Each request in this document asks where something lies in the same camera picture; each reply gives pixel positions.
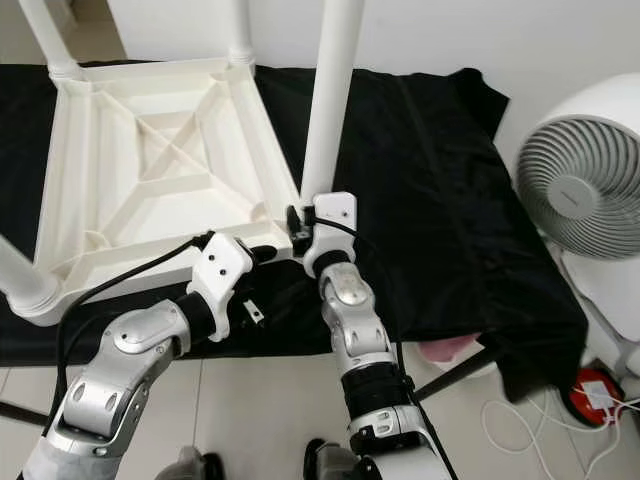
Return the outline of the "white plastic table top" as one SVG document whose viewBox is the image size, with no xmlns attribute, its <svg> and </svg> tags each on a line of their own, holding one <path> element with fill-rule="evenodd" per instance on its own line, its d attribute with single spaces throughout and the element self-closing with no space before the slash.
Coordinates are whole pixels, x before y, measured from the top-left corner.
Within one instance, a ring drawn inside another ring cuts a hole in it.
<svg viewBox="0 0 640 480">
<path fill-rule="evenodd" d="M 35 252 L 61 315 L 95 285 L 215 230 L 291 251 L 300 192 L 253 81 L 227 59 L 82 67 L 56 106 Z"/>
</svg>

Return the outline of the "black fabric table cover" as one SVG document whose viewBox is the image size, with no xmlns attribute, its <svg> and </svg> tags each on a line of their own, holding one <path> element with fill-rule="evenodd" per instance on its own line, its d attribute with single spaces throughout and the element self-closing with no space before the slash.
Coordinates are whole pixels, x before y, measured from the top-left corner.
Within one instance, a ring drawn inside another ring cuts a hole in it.
<svg viewBox="0 0 640 480">
<path fill-rule="evenodd" d="M 257 67 L 255 82 L 300 182 L 314 70 Z M 1 65 L 1 230 L 35 251 L 56 90 L 45 65 Z M 356 70 L 334 189 L 358 200 L 357 264 L 388 326 L 412 342 L 481 334 L 508 401 L 576 380 L 588 320 L 513 191 L 493 137 L 508 97 L 479 70 Z M 314 283 L 294 262 L 253 284 L 268 328 L 202 342 L 186 358 L 330 353 Z"/>
</svg>

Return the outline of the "grey robot left leg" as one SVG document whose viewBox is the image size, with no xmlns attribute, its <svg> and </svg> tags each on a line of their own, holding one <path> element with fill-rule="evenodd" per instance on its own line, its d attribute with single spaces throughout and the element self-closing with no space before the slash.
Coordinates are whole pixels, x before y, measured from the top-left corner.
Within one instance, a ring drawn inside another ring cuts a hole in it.
<svg viewBox="0 0 640 480">
<path fill-rule="evenodd" d="M 219 454 L 184 445 L 179 448 L 178 461 L 161 470 L 155 480 L 225 480 L 224 465 Z"/>
</svg>

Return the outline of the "grey robot leg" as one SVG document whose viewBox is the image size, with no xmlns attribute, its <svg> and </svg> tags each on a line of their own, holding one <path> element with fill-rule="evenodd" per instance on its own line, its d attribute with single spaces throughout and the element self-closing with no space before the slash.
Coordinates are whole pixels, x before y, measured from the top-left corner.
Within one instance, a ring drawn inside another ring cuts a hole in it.
<svg viewBox="0 0 640 480">
<path fill-rule="evenodd" d="M 178 461 L 161 470 L 155 480 L 225 480 L 224 465 L 219 454 L 184 445 L 179 448 Z"/>
<path fill-rule="evenodd" d="M 315 438 L 303 454 L 303 480 L 383 480 L 374 457 Z"/>
</svg>

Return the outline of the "grey robot right leg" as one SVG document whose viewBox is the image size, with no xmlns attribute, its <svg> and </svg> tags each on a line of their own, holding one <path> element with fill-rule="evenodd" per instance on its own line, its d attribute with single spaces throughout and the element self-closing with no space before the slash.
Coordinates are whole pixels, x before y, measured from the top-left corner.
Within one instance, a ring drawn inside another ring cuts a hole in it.
<svg viewBox="0 0 640 480">
<path fill-rule="evenodd" d="M 315 438 L 303 454 L 303 480 L 383 480 L 374 457 Z"/>
</svg>

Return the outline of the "black metal table leg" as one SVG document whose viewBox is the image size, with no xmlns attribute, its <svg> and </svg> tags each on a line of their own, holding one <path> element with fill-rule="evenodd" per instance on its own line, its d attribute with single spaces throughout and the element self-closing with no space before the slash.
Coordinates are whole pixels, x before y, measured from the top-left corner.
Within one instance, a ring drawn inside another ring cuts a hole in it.
<svg viewBox="0 0 640 480">
<path fill-rule="evenodd" d="M 504 349 L 483 347 L 475 355 L 458 362 L 456 366 L 447 367 L 442 375 L 430 380 L 428 384 L 420 387 L 413 394 L 419 401 L 425 401 L 425 399 L 442 393 L 443 390 L 453 387 L 454 384 L 460 383 L 462 380 L 476 378 L 476 376 L 483 374 L 483 371 L 497 370 L 499 358 L 504 355 L 506 355 Z"/>
<path fill-rule="evenodd" d="M 4 419 L 26 422 L 26 424 L 38 426 L 38 428 L 44 428 L 47 420 L 49 420 L 49 416 L 46 413 L 28 410 L 28 408 L 19 406 L 19 404 L 4 401 L 0 402 L 0 416 L 4 417 Z"/>
</svg>

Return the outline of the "red round device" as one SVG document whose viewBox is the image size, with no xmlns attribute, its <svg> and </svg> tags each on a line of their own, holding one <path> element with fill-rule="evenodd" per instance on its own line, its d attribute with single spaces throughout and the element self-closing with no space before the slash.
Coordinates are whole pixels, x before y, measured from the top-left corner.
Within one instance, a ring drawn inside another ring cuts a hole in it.
<svg viewBox="0 0 640 480">
<path fill-rule="evenodd" d="M 613 376 L 599 367 L 581 367 L 559 401 L 573 420 L 585 428 L 608 428 L 618 422 L 617 403 L 625 396 Z"/>
</svg>

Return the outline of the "white pedestal fan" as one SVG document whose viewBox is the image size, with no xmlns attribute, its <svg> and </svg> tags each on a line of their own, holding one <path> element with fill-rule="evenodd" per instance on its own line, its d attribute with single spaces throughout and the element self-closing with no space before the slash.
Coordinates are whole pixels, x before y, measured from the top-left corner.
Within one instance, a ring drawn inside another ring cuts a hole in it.
<svg viewBox="0 0 640 480">
<path fill-rule="evenodd" d="M 550 110 L 518 148 L 518 196 L 588 310 L 588 351 L 640 378 L 640 73 Z"/>
</svg>

